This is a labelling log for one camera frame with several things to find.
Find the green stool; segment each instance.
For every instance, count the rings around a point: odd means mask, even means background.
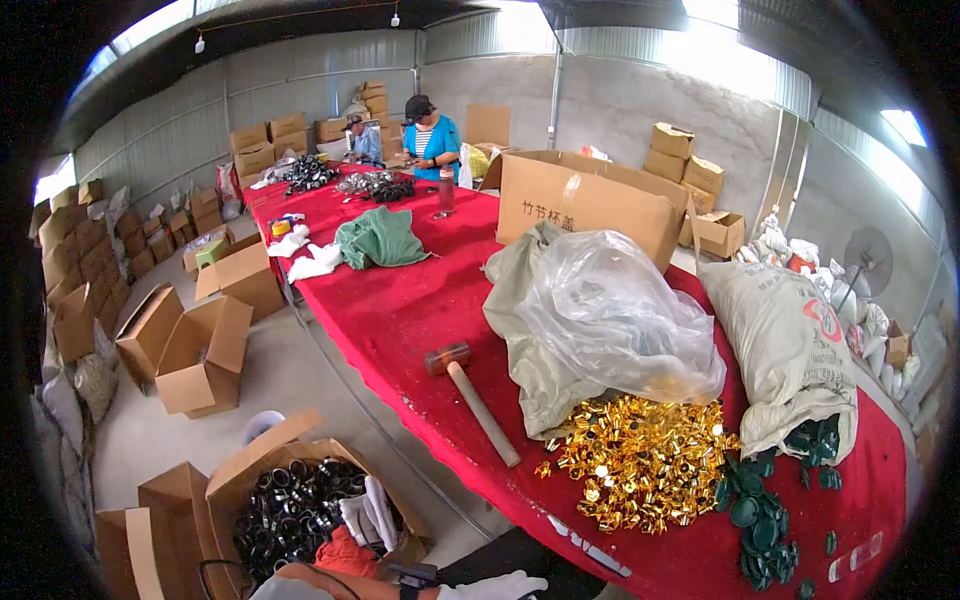
[[[197,269],[202,269],[217,262],[227,250],[227,240],[220,238],[213,240],[197,251]]]

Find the gloved hand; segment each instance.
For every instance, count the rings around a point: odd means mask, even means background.
[[[437,600],[519,600],[531,592],[546,588],[545,579],[527,577],[524,571],[514,571],[469,586],[460,585],[456,589],[440,586]]]

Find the wooden handle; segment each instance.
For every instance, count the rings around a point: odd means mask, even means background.
[[[473,384],[470,383],[464,370],[460,368],[460,363],[452,361],[446,366],[446,372],[453,379],[453,383],[457,385],[457,389],[460,390],[460,394],[467,401],[467,406],[473,411],[473,415],[480,421],[480,426],[483,427],[484,433],[487,434],[491,444],[496,448],[497,454],[507,464],[507,467],[516,467],[520,462],[520,455],[516,453],[516,448],[507,439],[503,429],[500,429],[500,425],[496,424],[496,420],[490,414],[487,405],[480,399],[480,395],[473,389]]]

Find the long table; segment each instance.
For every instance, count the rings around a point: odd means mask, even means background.
[[[436,256],[407,267],[366,271],[345,264],[328,276],[295,285],[347,362],[465,486],[544,545],[639,598],[794,598],[805,577],[816,583],[817,597],[866,593],[896,550],[905,510],[900,432],[866,394],[859,391],[856,444],[839,466],[842,491],[820,490],[815,477],[808,491],[799,461],[786,456],[776,459],[775,473],[765,480],[789,512],[789,538],[801,549],[800,565],[788,585],[775,580],[767,591],[751,590],[739,573],[741,531],[727,514],[708,513],[687,527],[669,525],[660,536],[636,529],[601,533],[595,521],[576,511],[583,481],[572,481],[556,469],[546,479],[534,474],[547,455],[543,443],[524,433],[506,345],[481,310],[492,288],[481,266],[502,248],[494,241],[498,199],[458,188],[456,212],[434,220],[437,196],[426,191],[428,184],[418,180],[416,196],[390,209],[412,210],[413,232]],[[310,240],[319,246],[332,242],[342,223],[375,207],[356,198],[345,203],[348,196],[332,185],[290,197],[284,196],[285,189],[285,184],[275,184],[245,190],[260,230],[269,231],[267,222],[285,213],[303,213]],[[286,271],[300,255],[309,255],[306,248],[293,258],[280,258],[279,264]],[[713,314],[695,276],[670,267],[665,278]],[[714,338],[728,367],[721,395],[724,423],[737,431],[747,408],[740,369],[719,323]],[[459,341],[473,352],[471,381],[522,458],[516,468],[504,465],[467,404],[457,401],[453,382],[424,369],[426,352]],[[828,557],[830,530],[837,534],[837,548]],[[604,566],[587,553],[596,550],[612,561]]]

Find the striped shirt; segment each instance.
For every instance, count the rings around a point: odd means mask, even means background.
[[[423,158],[423,152],[426,150],[427,143],[430,142],[430,136],[433,135],[433,130],[429,129],[425,132],[417,130],[417,137],[414,141],[414,154]]]

